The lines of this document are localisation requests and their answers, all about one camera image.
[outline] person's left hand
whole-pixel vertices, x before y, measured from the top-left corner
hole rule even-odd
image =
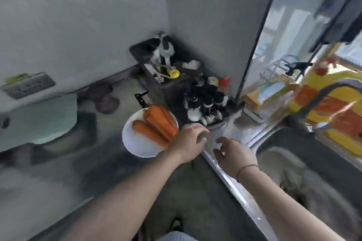
[[[205,137],[197,142],[197,136],[202,132],[209,133],[209,130],[199,123],[185,125],[166,151],[176,154],[181,163],[194,160],[206,144]]]

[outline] bracelet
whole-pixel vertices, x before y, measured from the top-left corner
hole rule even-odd
[[[247,168],[247,167],[251,167],[251,166],[256,166],[257,168],[259,168],[259,166],[256,165],[256,164],[246,165],[246,166],[242,167],[242,168],[238,171],[238,173],[236,174],[236,180],[238,180],[239,174],[240,174],[240,172],[241,172],[243,169],[245,169],[245,168]]]

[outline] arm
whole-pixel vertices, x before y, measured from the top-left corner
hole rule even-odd
[[[249,148],[225,137],[217,142],[222,143],[214,149],[219,165],[250,192],[281,241],[344,240],[260,171]]]
[[[70,229],[66,241],[131,240],[172,172],[203,151],[200,124],[186,125],[171,146],[131,178],[98,200]]]

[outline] electrical socket panel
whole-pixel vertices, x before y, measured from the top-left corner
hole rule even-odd
[[[20,99],[28,95],[43,91],[55,86],[54,80],[46,73],[41,72],[31,75],[23,80],[6,84],[1,90],[13,99]]]

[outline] sink basin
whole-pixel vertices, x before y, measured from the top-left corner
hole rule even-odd
[[[346,240],[361,240],[362,171],[313,135],[282,124],[252,150],[292,198]]]

